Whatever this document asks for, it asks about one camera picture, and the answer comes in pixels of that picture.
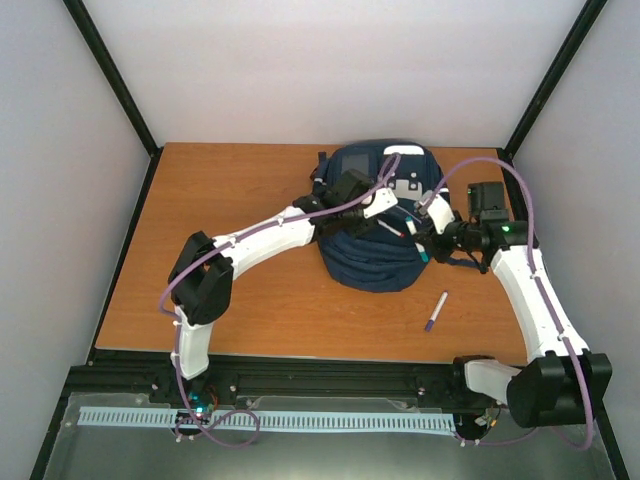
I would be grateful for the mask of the red capped white marker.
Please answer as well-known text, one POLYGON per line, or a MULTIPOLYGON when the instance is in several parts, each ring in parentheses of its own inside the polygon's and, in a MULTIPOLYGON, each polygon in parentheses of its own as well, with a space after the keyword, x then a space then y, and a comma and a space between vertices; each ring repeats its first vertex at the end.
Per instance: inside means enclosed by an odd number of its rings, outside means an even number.
POLYGON ((395 236, 397 236, 399 238, 404 238, 405 234, 403 232, 395 229, 394 227, 392 227, 388 223, 384 222, 383 220, 377 220, 377 223, 378 223, 379 226, 381 226, 382 228, 386 229, 387 231, 389 231, 393 235, 395 235, 395 236))

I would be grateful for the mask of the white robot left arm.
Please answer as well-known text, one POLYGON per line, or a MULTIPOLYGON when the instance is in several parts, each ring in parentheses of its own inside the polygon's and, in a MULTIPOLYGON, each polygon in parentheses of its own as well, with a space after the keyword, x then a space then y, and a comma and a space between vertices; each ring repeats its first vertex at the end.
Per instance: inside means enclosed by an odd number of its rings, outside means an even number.
POLYGON ((321 236, 365 226, 396 203, 382 180, 371 182, 351 169, 334 186, 322 185, 245 229, 214 237, 202 231, 189 236, 158 301, 159 311, 170 316, 176 328, 170 354, 177 372, 174 392, 190 403, 206 395, 204 372, 214 323, 228 310, 240 276, 321 236))

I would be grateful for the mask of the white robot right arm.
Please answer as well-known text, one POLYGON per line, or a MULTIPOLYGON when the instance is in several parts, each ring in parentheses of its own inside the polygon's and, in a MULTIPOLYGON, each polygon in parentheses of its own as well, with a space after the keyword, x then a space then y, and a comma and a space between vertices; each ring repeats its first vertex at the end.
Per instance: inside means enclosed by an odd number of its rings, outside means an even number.
POLYGON ((426 220, 415 234, 427 254, 446 263, 467 254, 500 282, 517 319, 527 363, 522 368, 482 356, 459 358, 468 390, 506 405, 523 428, 587 424, 612 376, 604 354, 590 351, 566 315, 525 220, 512 220, 499 182, 469 185, 469 220, 429 190, 416 203, 426 220))

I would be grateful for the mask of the navy blue student backpack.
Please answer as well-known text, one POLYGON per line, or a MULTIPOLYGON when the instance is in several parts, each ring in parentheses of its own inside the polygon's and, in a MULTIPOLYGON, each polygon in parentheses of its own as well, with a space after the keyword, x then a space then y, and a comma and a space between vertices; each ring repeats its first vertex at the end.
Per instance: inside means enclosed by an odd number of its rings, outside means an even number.
POLYGON ((375 179, 386 157, 401 155, 399 166, 388 182, 398 198, 392 209, 375 217, 405 234, 399 238, 378 225, 368 234, 352 238, 344 233, 317 240, 331 278, 357 290, 372 293, 400 292, 410 287, 424 271, 429 257, 416 246, 410 234, 424 225, 414 203, 443 177, 433 154, 409 140, 382 139, 352 143, 332 155, 318 154, 318 165, 310 175, 313 191, 333 186, 341 174, 354 169, 375 179))

